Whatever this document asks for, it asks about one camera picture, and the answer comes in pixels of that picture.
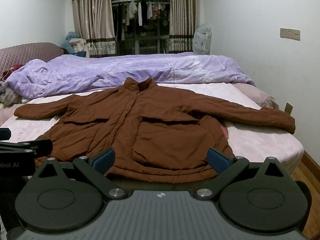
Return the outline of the brown padded jacket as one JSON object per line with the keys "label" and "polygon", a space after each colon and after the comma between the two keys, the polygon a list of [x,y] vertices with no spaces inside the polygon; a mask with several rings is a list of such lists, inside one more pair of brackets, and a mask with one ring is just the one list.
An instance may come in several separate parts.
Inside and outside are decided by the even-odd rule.
{"label": "brown padded jacket", "polygon": [[22,119],[59,116],[44,139],[53,143],[51,157],[72,161],[114,149],[111,174],[151,183],[189,183],[217,172],[207,161],[215,148],[233,151],[223,121],[268,126],[294,133],[293,117],[269,109],[253,109],[191,90],[163,87],[152,79],[127,78],[117,88],[87,96],[71,95],[50,102],[28,103],[15,110]]}

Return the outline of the pile of clothes by headboard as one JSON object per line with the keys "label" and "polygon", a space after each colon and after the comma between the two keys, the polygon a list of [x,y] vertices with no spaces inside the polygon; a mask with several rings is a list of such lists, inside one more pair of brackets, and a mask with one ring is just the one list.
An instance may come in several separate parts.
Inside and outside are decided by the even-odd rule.
{"label": "pile of clothes by headboard", "polygon": [[4,71],[1,75],[1,103],[5,106],[20,104],[22,102],[22,97],[14,92],[10,85],[7,83],[7,78],[22,66],[22,64],[13,65],[10,69]]}

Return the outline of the pink bed sheet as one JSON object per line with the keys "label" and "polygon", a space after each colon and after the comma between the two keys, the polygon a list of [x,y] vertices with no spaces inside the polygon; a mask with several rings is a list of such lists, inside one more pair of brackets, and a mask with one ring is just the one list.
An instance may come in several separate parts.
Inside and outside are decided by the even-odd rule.
{"label": "pink bed sheet", "polygon": [[[188,89],[198,94],[222,98],[245,107],[258,109],[259,106],[234,85],[229,83],[173,84],[173,88]],[[58,116],[43,120],[18,119],[13,115],[19,107],[1,108],[1,126],[11,130],[10,142],[35,140],[59,120]],[[250,126],[226,122],[228,143],[234,155],[251,162],[263,162],[266,157],[276,157],[287,172],[292,173],[304,153],[302,144],[290,133],[273,127]]]}

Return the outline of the purple duvet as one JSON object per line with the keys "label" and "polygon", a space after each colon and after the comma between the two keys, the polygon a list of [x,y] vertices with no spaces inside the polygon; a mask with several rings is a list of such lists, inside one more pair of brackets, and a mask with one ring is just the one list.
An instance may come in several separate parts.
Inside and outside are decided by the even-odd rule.
{"label": "purple duvet", "polygon": [[152,78],[156,83],[254,83],[230,57],[186,52],[34,59],[14,71],[5,85],[26,99],[36,99],[118,87],[128,77],[137,82]]}

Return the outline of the mauve quilted headboard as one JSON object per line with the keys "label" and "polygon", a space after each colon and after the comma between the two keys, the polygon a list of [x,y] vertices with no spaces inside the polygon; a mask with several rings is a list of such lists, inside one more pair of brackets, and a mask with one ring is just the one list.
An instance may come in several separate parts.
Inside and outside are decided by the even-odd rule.
{"label": "mauve quilted headboard", "polygon": [[28,43],[0,50],[1,74],[17,64],[25,65],[33,59],[48,62],[63,55],[61,48],[50,42]]}

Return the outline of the blue and white plush pile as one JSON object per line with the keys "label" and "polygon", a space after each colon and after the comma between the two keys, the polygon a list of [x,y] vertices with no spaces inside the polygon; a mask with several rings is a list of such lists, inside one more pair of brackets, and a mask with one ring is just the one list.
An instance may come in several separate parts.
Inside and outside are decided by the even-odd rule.
{"label": "blue and white plush pile", "polygon": [[86,40],[73,31],[70,31],[65,36],[65,41],[61,44],[60,48],[63,50],[64,54],[90,57]]}

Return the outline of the covered standing fan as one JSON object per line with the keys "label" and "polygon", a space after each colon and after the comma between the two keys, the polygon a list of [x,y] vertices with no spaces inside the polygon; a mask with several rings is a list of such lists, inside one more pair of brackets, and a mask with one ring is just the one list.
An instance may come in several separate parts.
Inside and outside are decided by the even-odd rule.
{"label": "covered standing fan", "polygon": [[212,29],[208,24],[200,25],[194,33],[193,53],[196,55],[209,55],[212,42]]}

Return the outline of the left beige striped curtain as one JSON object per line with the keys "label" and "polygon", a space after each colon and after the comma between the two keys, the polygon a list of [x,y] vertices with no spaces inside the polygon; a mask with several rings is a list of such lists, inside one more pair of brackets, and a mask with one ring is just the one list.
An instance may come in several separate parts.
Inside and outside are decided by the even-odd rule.
{"label": "left beige striped curtain", "polygon": [[86,41],[90,57],[116,55],[111,0],[72,0],[75,32]]}

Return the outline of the beige striped curtain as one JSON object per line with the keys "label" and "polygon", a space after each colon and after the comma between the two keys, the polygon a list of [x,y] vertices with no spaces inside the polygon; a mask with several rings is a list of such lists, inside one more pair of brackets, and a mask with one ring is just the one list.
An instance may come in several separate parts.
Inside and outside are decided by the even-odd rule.
{"label": "beige striped curtain", "polygon": [[75,32],[86,41],[90,57],[116,55],[111,0],[72,0]]}
{"label": "beige striped curtain", "polygon": [[170,0],[169,53],[192,51],[197,0]]}

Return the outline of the right beige striped curtain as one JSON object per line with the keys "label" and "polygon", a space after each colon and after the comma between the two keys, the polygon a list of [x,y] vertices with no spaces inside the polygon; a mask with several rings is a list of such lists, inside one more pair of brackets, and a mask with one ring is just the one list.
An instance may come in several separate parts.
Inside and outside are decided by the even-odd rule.
{"label": "right beige striped curtain", "polygon": [[169,53],[192,51],[197,0],[170,0]]}

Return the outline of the low wall socket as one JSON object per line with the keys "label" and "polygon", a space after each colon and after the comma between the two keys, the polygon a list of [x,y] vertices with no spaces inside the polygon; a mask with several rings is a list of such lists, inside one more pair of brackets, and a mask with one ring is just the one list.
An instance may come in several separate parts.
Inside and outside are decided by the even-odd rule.
{"label": "low wall socket", "polygon": [[285,111],[285,113],[291,115],[292,111],[293,111],[293,106],[289,102],[287,102],[285,105],[284,111]]}

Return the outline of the wall switch panel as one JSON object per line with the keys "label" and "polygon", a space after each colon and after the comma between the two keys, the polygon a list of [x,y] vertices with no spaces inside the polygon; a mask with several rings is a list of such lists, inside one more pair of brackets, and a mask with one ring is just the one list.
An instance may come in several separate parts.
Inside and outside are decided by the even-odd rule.
{"label": "wall switch panel", "polygon": [[300,30],[280,28],[280,37],[300,41]]}

